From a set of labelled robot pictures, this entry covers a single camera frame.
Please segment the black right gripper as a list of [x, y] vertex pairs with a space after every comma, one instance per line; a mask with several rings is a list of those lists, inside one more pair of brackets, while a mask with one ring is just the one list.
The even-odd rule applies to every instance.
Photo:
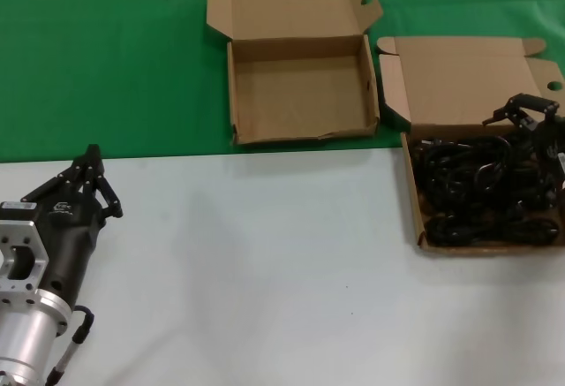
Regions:
[[[561, 193], [564, 191], [564, 117], [557, 116], [559, 107], [556, 101], [518, 94], [495, 110], [482, 125], [507, 119], [520, 132], [533, 134], [533, 145], [540, 167], [551, 176], [557, 191]], [[543, 114], [544, 120], [538, 124], [526, 110]]]

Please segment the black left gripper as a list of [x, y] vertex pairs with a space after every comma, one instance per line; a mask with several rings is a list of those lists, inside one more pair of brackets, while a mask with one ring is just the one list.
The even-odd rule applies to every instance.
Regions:
[[[69, 307], [77, 303], [104, 219], [124, 215], [121, 201], [104, 172], [100, 147], [90, 144], [69, 168], [26, 195], [26, 202], [41, 201], [37, 229], [49, 263], [40, 288], [54, 293]], [[66, 189], [78, 191], [81, 186], [83, 193], [50, 196]], [[105, 208], [96, 199], [97, 192], [104, 199]]]

